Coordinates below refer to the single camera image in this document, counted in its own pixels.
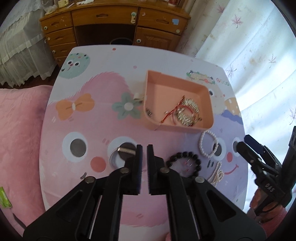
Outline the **person's right hand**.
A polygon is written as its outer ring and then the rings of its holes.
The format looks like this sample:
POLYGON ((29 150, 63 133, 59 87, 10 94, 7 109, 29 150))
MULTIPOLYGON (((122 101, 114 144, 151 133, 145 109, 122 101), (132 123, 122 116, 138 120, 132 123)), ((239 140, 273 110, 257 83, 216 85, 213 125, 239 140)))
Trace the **person's right hand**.
POLYGON ((255 194, 250 202, 247 216, 256 220, 259 223, 267 223, 280 216, 285 217, 287 214, 286 209, 277 202, 268 203, 263 209, 262 213, 258 216, 255 214, 255 210, 267 199, 267 194, 260 188, 255 191, 255 194))

